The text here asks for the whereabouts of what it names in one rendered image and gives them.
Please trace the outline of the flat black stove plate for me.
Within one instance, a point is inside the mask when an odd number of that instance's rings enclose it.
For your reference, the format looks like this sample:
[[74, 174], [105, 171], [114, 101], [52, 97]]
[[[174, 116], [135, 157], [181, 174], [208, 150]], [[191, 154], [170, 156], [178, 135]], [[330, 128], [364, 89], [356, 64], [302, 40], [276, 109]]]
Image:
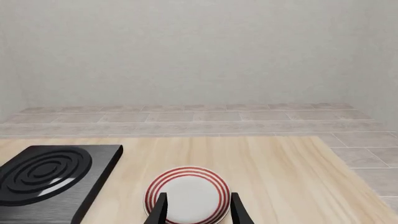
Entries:
[[80, 224], [122, 145], [33, 145], [0, 166], [0, 224]]

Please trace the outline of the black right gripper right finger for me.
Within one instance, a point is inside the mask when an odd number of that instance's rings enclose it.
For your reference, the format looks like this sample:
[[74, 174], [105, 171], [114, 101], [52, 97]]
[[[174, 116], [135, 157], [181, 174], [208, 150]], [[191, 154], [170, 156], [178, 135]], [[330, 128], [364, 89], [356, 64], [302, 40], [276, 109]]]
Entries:
[[254, 224], [236, 192], [231, 193], [230, 213], [233, 224]]

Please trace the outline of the white plate with red rings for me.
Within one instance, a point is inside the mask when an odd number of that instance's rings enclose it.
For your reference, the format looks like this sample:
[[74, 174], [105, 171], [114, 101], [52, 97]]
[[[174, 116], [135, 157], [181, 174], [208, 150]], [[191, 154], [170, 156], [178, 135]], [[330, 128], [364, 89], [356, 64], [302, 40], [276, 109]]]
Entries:
[[218, 224], [229, 211], [231, 190], [216, 172], [197, 166], [175, 167], [158, 175], [147, 187], [143, 206], [154, 209], [161, 193], [167, 194], [165, 224]]

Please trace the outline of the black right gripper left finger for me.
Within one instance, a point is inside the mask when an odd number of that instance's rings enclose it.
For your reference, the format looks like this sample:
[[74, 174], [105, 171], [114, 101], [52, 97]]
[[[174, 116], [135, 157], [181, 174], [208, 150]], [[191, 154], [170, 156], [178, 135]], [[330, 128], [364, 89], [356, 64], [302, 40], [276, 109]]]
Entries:
[[165, 224], [167, 218], [167, 209], [167, 194], [163, 192], [159, 195], [153, 210], [149, 213], [144, 224]]

